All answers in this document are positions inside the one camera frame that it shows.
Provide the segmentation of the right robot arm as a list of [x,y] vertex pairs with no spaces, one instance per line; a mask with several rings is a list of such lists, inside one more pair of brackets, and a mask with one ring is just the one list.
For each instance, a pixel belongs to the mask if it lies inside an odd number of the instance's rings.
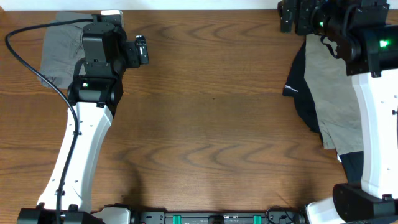
[[397,26],[387,0],[278,3],[280,29],[335,42],[359,103],[364,144],[360,183],[336,184],[330,198],[295,213],[294,223],[371,223],[397,218]]

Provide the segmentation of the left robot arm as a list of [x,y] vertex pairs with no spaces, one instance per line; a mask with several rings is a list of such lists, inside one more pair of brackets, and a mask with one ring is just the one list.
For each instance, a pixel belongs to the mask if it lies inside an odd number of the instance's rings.
[[85,56],[75,65],[67,95],[67,128],[51,178],[35,208],[23,208],[18,223],[132,223],[121,205],[91,211],[91,190],[104,137],[123,95],[123,74],[149,62],[146,40],[127,40],[122,19],[86,19]]

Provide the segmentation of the grey shorts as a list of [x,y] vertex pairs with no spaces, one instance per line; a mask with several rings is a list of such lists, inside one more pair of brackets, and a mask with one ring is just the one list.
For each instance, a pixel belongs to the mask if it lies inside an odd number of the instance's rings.
[[67,89],[75,64],[85,56],[82,35],[87,22],[47,28],[39,72],[57,88]]

